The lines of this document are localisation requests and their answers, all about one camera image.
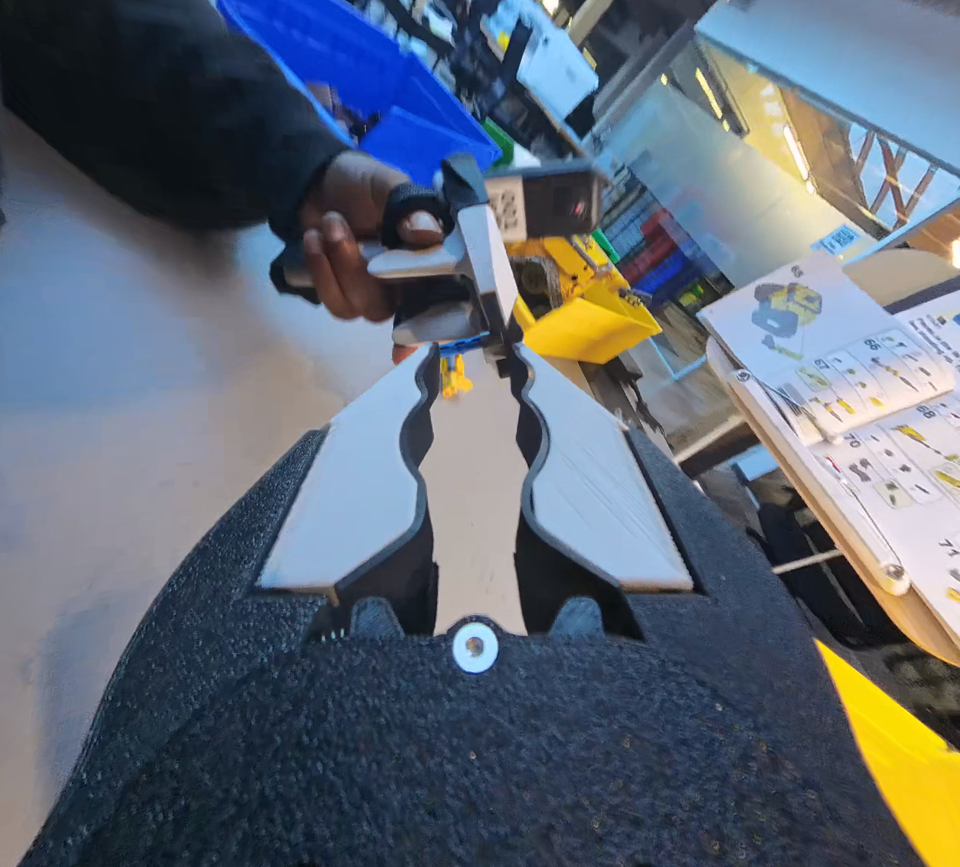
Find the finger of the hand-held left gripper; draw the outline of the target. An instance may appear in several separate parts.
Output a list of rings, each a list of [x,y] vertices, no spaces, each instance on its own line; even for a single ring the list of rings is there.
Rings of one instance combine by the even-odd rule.
[[[490,341],[515,345],[522,330],[514,317],[519,290],[493,210],[471,205],[457,217],[467,264]]]

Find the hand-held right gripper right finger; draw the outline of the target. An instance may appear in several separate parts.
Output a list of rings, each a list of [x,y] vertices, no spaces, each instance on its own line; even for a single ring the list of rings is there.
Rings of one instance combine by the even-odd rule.
[[[526,345],[509,357],[527,465],[514,569],[529,634],[585,598],[610,634],[638,634],[629,597],[681,595],[694,578],[629,429]]]

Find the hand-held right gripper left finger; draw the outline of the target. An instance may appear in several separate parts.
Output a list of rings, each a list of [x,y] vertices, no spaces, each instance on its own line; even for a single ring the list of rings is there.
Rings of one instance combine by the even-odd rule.
[[[434,432],[440,352],[423,345],[345,406],[317,453],[257,577],[268,595],[322,597],[329,627],[381,598],[406,634],[432,634],[438,564],[421,465]]]

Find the person's left forearm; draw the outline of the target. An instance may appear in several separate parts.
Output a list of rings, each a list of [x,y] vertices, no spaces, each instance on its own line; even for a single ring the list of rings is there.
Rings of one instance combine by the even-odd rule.
[[[191,232],[299,212],[345,151],[209,0],[1,0],[4,106],[102,189]]]

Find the grey desk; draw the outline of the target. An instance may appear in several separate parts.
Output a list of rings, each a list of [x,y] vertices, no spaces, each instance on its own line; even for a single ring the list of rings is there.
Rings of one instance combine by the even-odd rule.
[[[18,121],[2,239],[2,865],[656,865],[641,742],[575,767],[534,673],[510,698],[433,640],[308,636],[311,607],[190,562],[146,664],[111,686],[163,583],[222,513],[384,370],[303,353],[256,261],[138,217]]]

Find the person's left hand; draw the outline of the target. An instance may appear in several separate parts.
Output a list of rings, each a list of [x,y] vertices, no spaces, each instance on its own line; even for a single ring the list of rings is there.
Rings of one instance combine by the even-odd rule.
[[[366,153],[339,153],[307,191],[297,211],[303,249],[319,303],[343,321],[388,321],[395,296],[371,276],[361,241],[378,237],[400,172]]]

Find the yellow storage bin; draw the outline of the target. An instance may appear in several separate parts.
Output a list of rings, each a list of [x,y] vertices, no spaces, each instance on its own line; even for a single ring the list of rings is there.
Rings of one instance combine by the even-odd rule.
[[[604,365],[663,332],[645,299],[618,270],[618,256],[601,230],[578,235],[600,271],[577,297],[535,320],[520,292],[513,317],[525,344],[543,357]]]

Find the blue storage bin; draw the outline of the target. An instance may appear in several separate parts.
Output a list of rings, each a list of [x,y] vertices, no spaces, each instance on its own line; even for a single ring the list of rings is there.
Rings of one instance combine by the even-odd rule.
[[[362,117],[378,116],[359,148],[430,186],[441,162],[468,153],[482,170],[501,150],[415,54],[344,0],[217,0],[235,31],[247,35],[308,94],[325,84]]]

